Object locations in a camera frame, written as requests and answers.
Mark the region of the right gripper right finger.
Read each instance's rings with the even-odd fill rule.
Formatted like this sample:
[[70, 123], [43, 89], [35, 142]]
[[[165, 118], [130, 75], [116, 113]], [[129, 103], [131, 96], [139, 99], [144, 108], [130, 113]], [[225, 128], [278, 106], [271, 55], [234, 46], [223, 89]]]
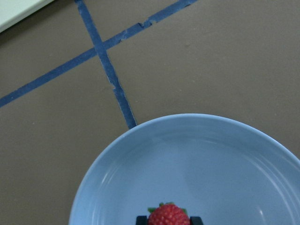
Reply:
[[203, 221], [201, 217], [192, 216], [190, 217], [190, 224], [191, 225], [203, 225]]

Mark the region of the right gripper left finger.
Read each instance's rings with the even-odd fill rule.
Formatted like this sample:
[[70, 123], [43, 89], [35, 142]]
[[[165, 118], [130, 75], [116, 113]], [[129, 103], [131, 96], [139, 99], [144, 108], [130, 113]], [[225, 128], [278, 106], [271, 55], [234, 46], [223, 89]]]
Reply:
[[136, 217], [136, 225], [147, 225], [148, 218], [147, 216], [137, 216]]

